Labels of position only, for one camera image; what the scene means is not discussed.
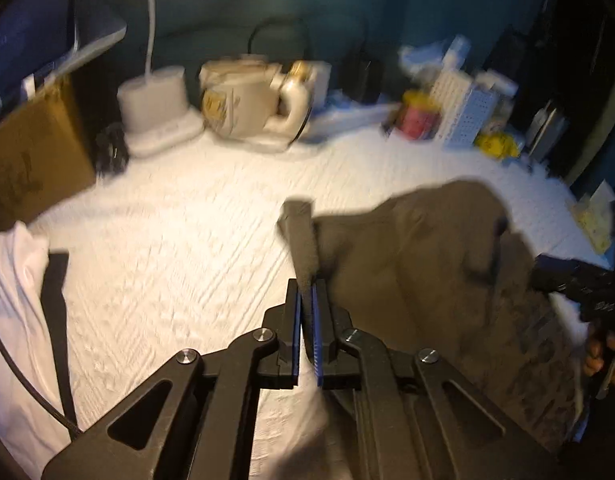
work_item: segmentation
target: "white cylinder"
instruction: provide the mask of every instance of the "white cylinder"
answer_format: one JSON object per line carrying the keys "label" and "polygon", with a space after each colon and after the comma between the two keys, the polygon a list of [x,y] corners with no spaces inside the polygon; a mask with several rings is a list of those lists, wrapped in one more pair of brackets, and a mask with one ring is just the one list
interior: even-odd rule
{"label": "white cylinder", "polygon": [[140,134],[186,114],[184,73],[182,66],[168,66],[119,86],[116,96],[126,133]]}

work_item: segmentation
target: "teal wall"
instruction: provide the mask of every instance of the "teal wall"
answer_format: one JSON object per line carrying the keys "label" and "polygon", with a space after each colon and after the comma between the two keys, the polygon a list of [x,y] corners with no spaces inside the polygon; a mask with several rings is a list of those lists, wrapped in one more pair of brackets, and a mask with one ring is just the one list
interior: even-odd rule
{"label": "teal wall", "polygon": [[[146,0],[104,0],[128,23],[126,39],[105,56],[115,82],[139,75],[148,34]],[[474,43],[481,62],[505,25],[527,28],[537,0],[157,0],[154,65],[182,64],[190,96],[196,100],[195,74],[202,62],[246,51],[249,32],[275,14],[329,9],[338,14],[309,20],[317,59],[337,62],[362,32],[352,13],[365,14],[370,40],[387,49],[401,42],[425,44],[456,32]],[[276,27],[262,33],[255,52],[293,59],[302,54],[300,30]]]}

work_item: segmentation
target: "white tablecloth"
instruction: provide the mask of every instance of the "white tablecloth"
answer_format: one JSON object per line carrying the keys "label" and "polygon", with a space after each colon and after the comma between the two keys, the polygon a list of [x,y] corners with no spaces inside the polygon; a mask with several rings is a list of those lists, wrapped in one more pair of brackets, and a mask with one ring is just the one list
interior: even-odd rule
{"label": "white tablecloth", "polygon": [[[283,302],[294,272],[275,224],[287,197],[314,199],[317,214],[351,211],[456,178],[488,183],[537,254],[604,263],[558,180],[475,150],[385,140],[376,127],[282,155],[204,136],[55,206],[31,230],[70,251],[64,295],[79,424],[89,427],[177,350],[225,348]],[[559,304],[581,338],[575,310]],[[335,417],[303,355],[298,388],[262,392],[251,476],[351,478]]]}

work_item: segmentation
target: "human hand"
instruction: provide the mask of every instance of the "human hand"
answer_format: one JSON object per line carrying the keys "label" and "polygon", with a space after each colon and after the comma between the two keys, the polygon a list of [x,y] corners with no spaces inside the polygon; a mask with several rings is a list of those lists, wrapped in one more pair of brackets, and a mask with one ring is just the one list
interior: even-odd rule
{"label": "human hand", "polygon": [[[615,334],[609,332],[606,341],[602,341],[598,327],[590,323],[588,329],[587,356],[583,362],[583,373],[588,377],[593,376],[603,369],[605,365],[603,362],[603,351],[606,345],[608,348],[615,350]],[[611,378],[611,384],[615,386],[615,371]]]}

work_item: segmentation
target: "mug logo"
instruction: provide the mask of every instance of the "mug logo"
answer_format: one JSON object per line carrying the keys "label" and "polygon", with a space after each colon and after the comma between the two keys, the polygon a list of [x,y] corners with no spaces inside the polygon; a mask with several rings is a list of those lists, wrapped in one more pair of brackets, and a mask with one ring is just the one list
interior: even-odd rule
{"label": "mug logo", "polygon": [[206,90],[203,93],[203,103],[201,105],[203,115],[215,130],[220,130],[226,120],[226,102],[225,92]]}

